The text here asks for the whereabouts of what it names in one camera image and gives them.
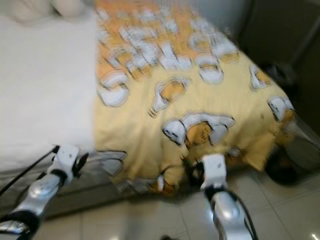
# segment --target white bed sheet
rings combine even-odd
[[[0,16],[0,172],[52,144],[94,149],[96,19],[23,26]]]

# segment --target printed bedspread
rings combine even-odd
[[[123,194],[172,193],[183,161],[213,153],[262,170],[286,139],[285,93],[192,10],[101,0],[97,24],[95,143]]]

